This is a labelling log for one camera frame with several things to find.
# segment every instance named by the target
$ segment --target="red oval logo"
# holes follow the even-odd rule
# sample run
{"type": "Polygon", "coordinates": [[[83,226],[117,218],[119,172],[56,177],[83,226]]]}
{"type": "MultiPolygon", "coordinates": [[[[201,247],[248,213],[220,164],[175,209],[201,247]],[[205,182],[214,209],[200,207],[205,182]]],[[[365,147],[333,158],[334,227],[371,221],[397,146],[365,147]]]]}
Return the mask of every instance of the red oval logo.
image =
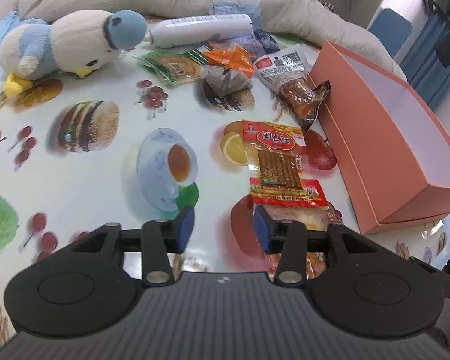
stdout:
{"type": "Polygon", "coordinates": [[[277,150],[292,150],[295,147],[295,141],[290,135],[275,130],[260,131],[257,134],[257,140],[277,150]]]}

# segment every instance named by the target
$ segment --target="open box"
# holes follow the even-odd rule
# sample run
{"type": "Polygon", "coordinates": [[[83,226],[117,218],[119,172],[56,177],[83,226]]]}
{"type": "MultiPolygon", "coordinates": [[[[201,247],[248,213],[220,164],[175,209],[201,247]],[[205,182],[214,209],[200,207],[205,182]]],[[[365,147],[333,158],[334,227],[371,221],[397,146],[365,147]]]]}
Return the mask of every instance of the open box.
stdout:
{"type": "Polygon", "coordinates": [[[378,233],[450,213],[450,137],[406,82],[326,42],[310,72],[329,80],[319,120],[337,157],[360,232],[378,233]]]}

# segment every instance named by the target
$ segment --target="blue cap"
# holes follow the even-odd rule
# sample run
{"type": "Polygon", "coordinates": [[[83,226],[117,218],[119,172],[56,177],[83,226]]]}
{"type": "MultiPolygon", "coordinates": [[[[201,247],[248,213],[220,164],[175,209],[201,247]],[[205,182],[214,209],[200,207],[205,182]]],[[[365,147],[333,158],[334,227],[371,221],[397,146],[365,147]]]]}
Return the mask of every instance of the blue cap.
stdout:
{"type": "Polygon", "coordinates": [[[147,33],[147,21],[140,13],[123,10],[111,15],[105,22],[105,37],[114,49],[130,50],[147,33]]]}

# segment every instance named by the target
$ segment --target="ribbed gray surface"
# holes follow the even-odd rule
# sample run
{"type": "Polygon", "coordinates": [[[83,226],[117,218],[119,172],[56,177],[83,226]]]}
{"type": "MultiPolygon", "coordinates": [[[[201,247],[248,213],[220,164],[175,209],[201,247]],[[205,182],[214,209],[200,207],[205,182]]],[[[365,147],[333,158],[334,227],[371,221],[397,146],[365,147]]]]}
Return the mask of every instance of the ribbed gray surface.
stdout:
{"type": "Polygon", "coordinates": [[[0,360],[442,360],[428,335],[385,342],[344,333],[303,294],[263,273],[183,273],[147,290],[117,325],[89,337],[48,340],[18,334],[0,360]]]}

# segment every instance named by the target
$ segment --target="tea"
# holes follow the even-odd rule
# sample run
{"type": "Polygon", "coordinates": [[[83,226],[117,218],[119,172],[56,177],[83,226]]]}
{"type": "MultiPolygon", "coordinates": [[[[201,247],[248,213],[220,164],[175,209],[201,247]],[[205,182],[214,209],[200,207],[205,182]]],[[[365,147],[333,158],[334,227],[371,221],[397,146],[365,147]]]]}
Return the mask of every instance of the tea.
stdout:
{"type": "Polygon", "coordinates": [[[175,144],[168,152],[168,167],[173,178],[181,183],[190,174],[190,158],[187,151],[180,145],[175,144]]]}

